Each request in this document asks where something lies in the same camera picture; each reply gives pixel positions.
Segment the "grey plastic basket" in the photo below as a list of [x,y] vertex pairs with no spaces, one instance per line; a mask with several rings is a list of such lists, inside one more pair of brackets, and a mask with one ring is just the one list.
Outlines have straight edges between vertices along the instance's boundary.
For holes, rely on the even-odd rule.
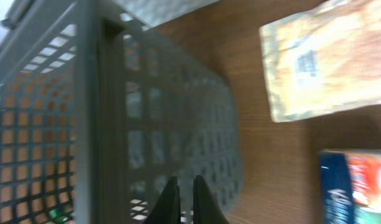
[[14,1],[1,24],[0,223],[144,223],[173,176],[181,223],[197,175],[224,216],[234,206],[222,76],[113,1]]

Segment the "blue tissue pack box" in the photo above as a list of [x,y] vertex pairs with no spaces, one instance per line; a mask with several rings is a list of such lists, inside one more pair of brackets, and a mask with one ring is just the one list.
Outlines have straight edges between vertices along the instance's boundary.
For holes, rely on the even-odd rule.
[[324,223],[381,224],[381,149],[319,153]]

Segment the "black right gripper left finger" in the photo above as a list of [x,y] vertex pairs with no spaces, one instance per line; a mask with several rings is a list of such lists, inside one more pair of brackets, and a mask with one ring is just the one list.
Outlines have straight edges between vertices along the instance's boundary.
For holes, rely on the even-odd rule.
[[145,219],[144,224],[180,224],[180,188],[177,177],[173,176],[165,185],[154,209]]

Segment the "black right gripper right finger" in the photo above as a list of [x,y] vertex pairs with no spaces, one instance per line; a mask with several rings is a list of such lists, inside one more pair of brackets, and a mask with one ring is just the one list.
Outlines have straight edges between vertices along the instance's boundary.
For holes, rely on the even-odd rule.
[[193,181],[193,223],[229,224],[201,175]]

